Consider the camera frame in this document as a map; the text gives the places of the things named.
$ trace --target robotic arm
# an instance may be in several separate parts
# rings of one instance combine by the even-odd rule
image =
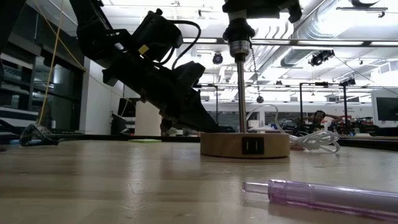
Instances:
[[[246,10],[249,17],[262,17],[268,16],[268,7],[273,6],[271,11],[275,16],[279,15],[281,9],[290,6],[288,2],[298,0],[230,0],[223,9],[230,14]],[[101,1],[70,0],[70,3],[78,19],[77,35],[81,51],[105,68],[104,83],[113,86],[120,80],[140,94],[142,101],[148,101],[160,109],[160,115],[171,121],[168,123],[170,127],[175,123],[208,133],[234,132],[232,128],[221,127],[214,122],[201,104],[200,92],[192,88],[198,83],[205,67],[189,62],[170,70],[163,65],[170,60],[171,54],[161,62],[167,52],[171,50],[172,53],[183,44],[181,31],[174,24],[185,23],[199,28],[197,24],[188,21],[168,21],[162,17],[162,11],[158,9],[156,12],[148,12],[131,35],[126,29],[112,28],[101,10]],[[264,9],[266,13],[256,12],[255,9]],[[254,31],[247,25],[245,17],[238,19],[238,22],[231,21],[231,24],[226,31],[228,34],[224,35],[231,43],[240,39],[249,40],[254,36]]]

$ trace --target ceiling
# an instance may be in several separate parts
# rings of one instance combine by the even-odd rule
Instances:
[[[72,7],[68,0],[62,6],[62,0],[36,0],[42,8],[46,17],[54,24],[59,24],[60,9],[63,8],[63,19],[61,28],[68,34],[75,36],[77,22]],[[114,29],[127,29],[133,33],[149,10],[161,8],[167,19],[185,19],[198,23],[202,28],[203,38],[220,38],[228,26],[228,16],[221,11],[223,0],[102,0],[105,7],[103,11],[108,17]],[[27,3],[37,9],[34,0]],[[398,1],[380,0],[374,7],[388,7],[386,15],[379,18],[381,12],[358,12],[339,11],[337,7],[352,7],[348,0],[300,0],[303,9],[302,20],[290,24],[287,20],[288,14],[282,13],[280,19],[257,19],[250,20],[249,24],[256,30],[257,39],[351,39],[351,40],[394,40],[398,37]],[[197,30],[194,27],[179,25],[185,38],[194,37]],[[170,60],[184,50],[183,45]],[[245,80],[247,83],[256,84],[257,79],[262,84],[272,85],[277,80],[284,85],[298,85],[300,82],[326,81],[339,82],[345,78],[355,76],[357,85],[376,86],[368,79],[373,79],[375,74],[380,74],[381,67],[391,67],[390,63],[398,60],[398,48],[372,48],[372,47],[335,47],[336,57],[331,58],[319,67],[311,67],[308,61],[312,52],[320,49],[309,48],[307,51],[298,49],[303,54],[298,63],[292,67],[281,67],[280,61],[292,51],[291,47],[255,46],[254,55],[258,74],[253,71],[254,63],[249,55],[245,64]],[[213,65],[212,59],[215,52],[221,52],[224,61],[221,65]],[[226,44],[210,45],[198,44],[192,48],[178,64],[191,60],[201,63],[206,67],[200,83],[237,83],[236,67],[234,60],[229,56],[229,48]],[[389,82],[391,86],[398,86],[398,78]],[[272,90],[274,88],[261,88],[264,98],[283,98],[290,100],[296,89],[286,92]],[[215,91],[211,88],[202,90],[203,95],[215,99]],[[322,93],[322,97],[332,92]],[[253,100],[257,98],[257,88],[248,87],[246,98]],[[235,87],[220,88],[219,97],[225,100],[235,100],[237,89]]]

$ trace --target yellow cable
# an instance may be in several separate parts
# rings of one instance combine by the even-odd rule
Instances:
[[[37,3],[37,0],[34,0],[35,5],[37,7],[37,9],[39,10],[41,16],[44,18],[44,21],[47,23],[47,25],[49,25],[50,29],[52,30],[52,32],[57,35],[56,31],[53,29],[53,27],[51,26],[51,23],[49,22],[49,20],[46,18],[46,16],[44,15],[42,9],[40,8],[39,4]],[[57,40],[59,40],[59,42],[63,45],[63,47],[67,50],[68,54],[73,58],[73,60],[81,67],[81,69],[87,73],[91,78],[93,78],[96,82],[98,82],[101,86],[105,87],[107,90],[109,90],[111,93],[114,93],[115,95],[124,98],[127,100],[127,102],[132,102],[131,100],[129,100],[128,98],[125,98],[124,96],[121,96],[120,94],[115,93],[112,89],[108,88],[106,85],[104,85],[103,83],[101,83],[100,81],[98,81],[94,76],[92,76],[89,71],[76,59],[76,57],[70,52],[69,48],[65,45],[65,43],[61,40],[61,38],[59,38],[59,36],[57,36]]]
[[[44,101],[43,101],[43,105],[42,105],[42,112],[40,113],[40,119],[39,119],[39,122],[37,123],[38,125],[41,125],[41,123],[42,123],[45,103],[47,102],[47,96],[49,94],[50,80],[51,80],[52,72],[54,69],[55,53],[57,53],[58,38],[60,35],[61,25],[62,25],[62,15],[63,15],[62,10],[63,10],[63,0],[61,2],[61,15],[60,15],[60,23],[58,25],[58,30],[57,30],[57,39],[55,40],[54,51],[52,54],[51,68],[50,68],[49,78],[47,79],[47,86],[45,87],[45,95],[44,95]]]

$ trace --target security camera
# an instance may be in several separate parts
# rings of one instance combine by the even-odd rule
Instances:
[[[213,57],[213,64],[219,65],[221,63],[223,63],[223,56],[221,55],[221,53],[216,52]]]
[[[257,97],[257,103],[263,103],[264,99],[262,96]]]

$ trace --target person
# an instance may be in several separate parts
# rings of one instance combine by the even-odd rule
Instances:
[[[326,114],[322,110],[318,110],[311,117],[304,119],[311,121],[314,124],[314,126],[320,126],[325,117],[333,118],[333,121],[331,122],[332,124],[339,123],[343,119],[342,116]]]

